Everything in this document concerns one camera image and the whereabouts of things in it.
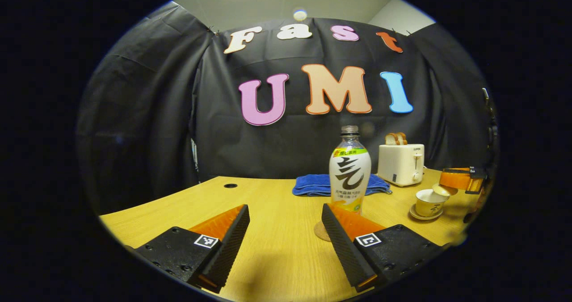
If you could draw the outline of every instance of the wooden table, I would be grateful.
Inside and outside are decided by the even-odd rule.
[[[450,243],[466,227],[463,217],[478,195],[459,190],[435,220],[411,217],[415,194],[438,182],[425,169],[413,186],[392,185],[393,194],[366,196],[363,216],[390,227],[401,223],[437,245]],[[225,188],[225,184],[237,184]],[[248,204],[251,222],[228,276],[222,298],[243,302],[339,301],[356,296],[333,246],[314,235],[330,197],[294,196],[295,180],[217,177],[176,194],[100,218],[123,243],[139,247],[173,226],[188,229],[212,216]]]

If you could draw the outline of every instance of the orange letter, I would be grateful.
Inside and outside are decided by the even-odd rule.
[[[346,66],[338,82],[331,72],[322,64],[306,64],[302,71],[308,74],[310,80],[310,104],[306,107],[309,114],[324,114],[329,112],[325,104],[324,93],[329,101],[340,112],[344,107],[345,97],[349,103],[345,107],[352,113],[369,113],[371,105],[367,102],[366,88],[363,85],[365,71],[361,67]]]
[[[387,47],[389,47],[390,49],[392,49],[398,53],[403,53],[403,49],[398,47],[394,43],[397,40],[394,39],[393,37],[390,37],[390,35],[388,33],[379,32],[379,33],[375,33],[375,34],[378,35],[378,37],[381,37],[383,39],[383,43],[385,43]]]

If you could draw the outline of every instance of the toaster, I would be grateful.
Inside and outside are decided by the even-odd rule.
[[[423,180],[425,146],[380,145],[378,177],[397,186],[418,184]]]

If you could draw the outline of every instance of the drink bottle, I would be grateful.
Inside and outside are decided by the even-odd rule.
[[[371,174],[371,158],[359,142],[357,126],[341,127],[341,143],[329,158],[332,203],[362,214],[363,198]]]

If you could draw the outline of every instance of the folded towel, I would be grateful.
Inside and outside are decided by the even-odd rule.
[[[366,196],[374,193],[389,193],[390,184],[386,183],[378,176],[371,174],[367,183]],[[308,196],[330,196],[331,189],[329,186],[329,175],[327,174],[309,174],[296,178],[296,186],[292,189],[292,194],[308,195]]]

